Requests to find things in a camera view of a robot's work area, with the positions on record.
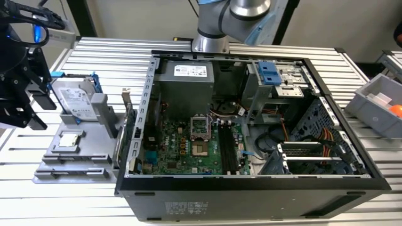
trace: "ram slot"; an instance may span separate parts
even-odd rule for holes
[[[235,174],[238,170],[236,155],[234,149],[232,131],[230,125],[219,125],[219,150],[222,158],[222,173]]]

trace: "gray storage bin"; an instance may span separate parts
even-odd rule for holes
[[[346,111],[387,138],[402,138],[402,119],[389,108],[402,105],[402,84],[379,74],[356,91]]]

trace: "open computer tower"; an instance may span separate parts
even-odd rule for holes
[[[304,58],[153,51],[123,143],[141,221],[330,218],[390,190]]]

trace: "metal workbench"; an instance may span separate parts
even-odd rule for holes
[[[140,41],[83,38],[73,50],[64,50],[52,71],[89,74],[96,71],[108,104],[124,110],[121,88],[131,88],[131,99],[139,104],[149,51],[190,51],[186,41]],[[334,99],[343,108],[354,90],[367,78],[342,51],[332,48],[286,46],[248,47],[231,44],[231,53],[310,58]],[[113,197],[115,184],[36,185],[31,179],[41,162],[60,123],[59,112],[33,109],[48,124],[45,131],[15,129],[0,138],[0,225],[148,225],[139,223],[123,198]],[[326,226],[402,225],[402,140],[382,138],[365,124],[348,117],[360,141],[387,178],[393,192],[385,194],[330,220],[303,220]],[[157,225],[298,225],[300,221],[211,221],[157,222]]]

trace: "white wall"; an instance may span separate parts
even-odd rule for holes
[[[104,29],[104,37],[172,40],[194,38],[198,18],[187,0],[91,0],[91,14]]]
[[[97,14],[93,21],[103,28],[103,37],[171,40],[198,34],[198,18],[187,0],[87,2],[91,14]],[[354,61],[374,62],[383,49],[399,50],[393,31],[401,13],[402,0],[300,0],[282,44],[342,47]]]
[[[36,7],[40,0],[12,0],[12,1],[17,2],[23,5]],[[68,8],[67,1],[65,0],[61,0],[61,1],[63,1],[63,5],[64,5],[67,18],[71,19],[72,22],[73,22],[73,16],[72,16],[72,13],[71,13],[69,8]],[[61,4],[60,4],[59,0],[48,0],[48,2],[45,3],[44,6],[51,11],[53,11],[59,16],[61,16],[64,18]],[[13,24],[12,27],[13,27],[13,29],[15,29],[15,31],[16,31],[16,33],[17,33],[17,35],[19,35],[19,37],[23,41],[33,42],[32,29],[31,29],[29,24]],[[79,35],[75,22],[73,22],[73,28],[76,30],[76,35]],[[48,64],[49,68],[51,68],[56,58],[59,57],[61,51],[63,51],[63,49],[59,48],[59,47],[52,47],[52,46],[44,46],[43,47],[44,57],[45,57],[45,61],[47,61],[47,64]]]
[[[342,47],[354,61],[374,62],[382,50],[401,50],[401,20],[402,0],[300,0],[282,45]]]

